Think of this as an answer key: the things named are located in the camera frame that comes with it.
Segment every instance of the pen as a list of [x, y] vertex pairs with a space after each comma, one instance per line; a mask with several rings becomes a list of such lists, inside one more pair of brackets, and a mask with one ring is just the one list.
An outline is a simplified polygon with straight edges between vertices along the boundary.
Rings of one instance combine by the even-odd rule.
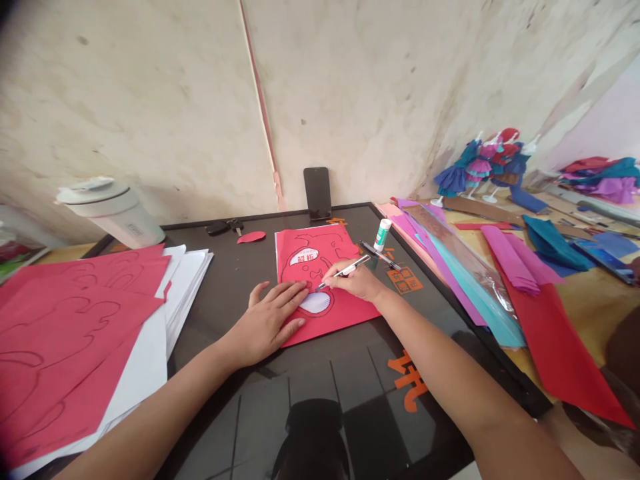
[[382, 253], [378, 252], [378, 250], [374, 249], [367, 242], [360, 240], [360, 245], [362, 245], [362, 248], [364, 248], [365, 250], [368, 250], [368, 252], [378, 256], [378, 258], [380, 258], [381, 260], [384, 260], [385, 262], [387, 262], [387, 264], [389, 264], [389, 266], [391, 268], [393, 268], [394, 270], [402, 271], [402, 267], [400, 267], [400, 265], [398, 265], [396, 262], [386, 258], [384, 255], [382, 255]]
[[[362, 265], [367, 260], [371, 260], [371, 257], [368, 256], [368, 255], [365, 255], [364, 257], [358, 258], [358, 260], [356, 260], [355, 262], [350, 264], [347, 268], [344, 268], [344, 269], [340, 270], [338, 273], [336, 273], [334, 275], [334, 277], [346, 277], [348, 274], [350, 274], [351, 272], [356, 270], [356, 268], [358, 268], [358, 266]], [[318, 285], [318, 288], [316, 288], [316, 291], [321, 290], [324, 287], [326, 287], [326, 284], [324, 282], [322, 282], [320, 285]]]

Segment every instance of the orange sticker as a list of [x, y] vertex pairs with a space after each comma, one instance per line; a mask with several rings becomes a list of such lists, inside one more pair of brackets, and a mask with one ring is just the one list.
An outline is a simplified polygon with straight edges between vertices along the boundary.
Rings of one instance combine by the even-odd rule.
[[418, 411], [418, 407], [415, 404], [415, 400], [422, 394], [428, 392], [428, 388], [422, 380], [420, 376], [420, 372], [415, 369], [413, 365], [409, 365], [411, 363], [411, 357], [407, 353], [406, 350], [402, 350], [404, 354], [402, 357], [398, 359], [390, 359], [387, 362], [387, 366], [391, 369], [396, 370], [398, 373], [402, 373], [404, 377], [398, 378], [394, 382], [395, 388], [400, 390], [408, 385], [414, 385], [409, 389], [407, 394], [405, 395], [405, 410], [409, 413], [415, 413]]
[[329, 219], [329, 220], [325, 220], [325, 221], [326, 221], [327, 223], [332, 224], [332, 225], [333, 225], [334, 223], [339, 223], [340, 225], [348, 225], [348, 223], [347, 223], [347, 222], [345, 222], [345, 220], [344, 220], [344, 219], [339, 219], [339, 218], [336, 218], [336, 217], [334, 217], [334, 218], [332, 218], [332, 219]]
[[117, 245], [114, 245], [111, 250], [109, 250], [109, 253], [116, 253], [125, 250], [130, 250], [130, 248], [126, 245], [123, 245], [122, 243], [118, 243]]
[[389, 270], [387, 275], [393, 282], [395, 289], [400, 295], [424, 288], [409, 267], [404, 267], [400, 272]]

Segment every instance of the forearm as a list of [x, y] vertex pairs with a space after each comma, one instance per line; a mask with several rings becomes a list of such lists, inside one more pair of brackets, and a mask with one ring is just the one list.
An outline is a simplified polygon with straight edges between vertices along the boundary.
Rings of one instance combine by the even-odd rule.
[[220, 342], [209, 346], [56, 478], [152, 479], [196, 413], [234, 369]]
[[375, 306], [465, 436], [482, 478], [582, 478], [542, 428], [451, 338], [394, 292], [383, 292]]
[[531, 421], [458, 344], [394, 292], [375, 303], [407, 350], [426, 386], [467, 440], [505, 417]]

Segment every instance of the wall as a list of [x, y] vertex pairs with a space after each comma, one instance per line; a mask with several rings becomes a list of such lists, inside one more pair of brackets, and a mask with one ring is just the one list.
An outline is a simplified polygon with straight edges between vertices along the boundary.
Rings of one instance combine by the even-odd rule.
[[544, 159], [552, 170], [586, 157], [640, 159], [640, 56]]
[[17, 3], [0, 40], [2, 199], [75, 242], [57, 188], [133, 186], [161, 223], [277, 210], [238, 2]]
[[[246, 0], [289, 209], [302, 170], [333, 203], [428, 196], [464, 144], [515, 126], [560, 142], [640, 51], [625, 0]], [[74, 241], [51, 199], [130, 182], [160, 222], [277, 207], [238, 0], [19, 2], [0, 39], [2, 197]]]

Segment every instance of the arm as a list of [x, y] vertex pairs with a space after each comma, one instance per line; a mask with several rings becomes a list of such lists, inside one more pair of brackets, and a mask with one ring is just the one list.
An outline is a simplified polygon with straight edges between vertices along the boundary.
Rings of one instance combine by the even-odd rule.
[[182, 432], [228, 376], [268, 357], [304, 324], [300, 319], [282, 327], [307, 296], [306, 282], [281, 283], [260, 300], [268, 284], [253, 289], [249, 309], [224, 337], [202, 350], [56, 479], [152, 479]]
[[372, 302], [386, 318], [431, 394], [469, 442], [484, 480], [582, 479], [544, 430], [467, 352], [367, 268], [349, 278], [332, 276], [348, 264], [335, 264], [323, 281]]

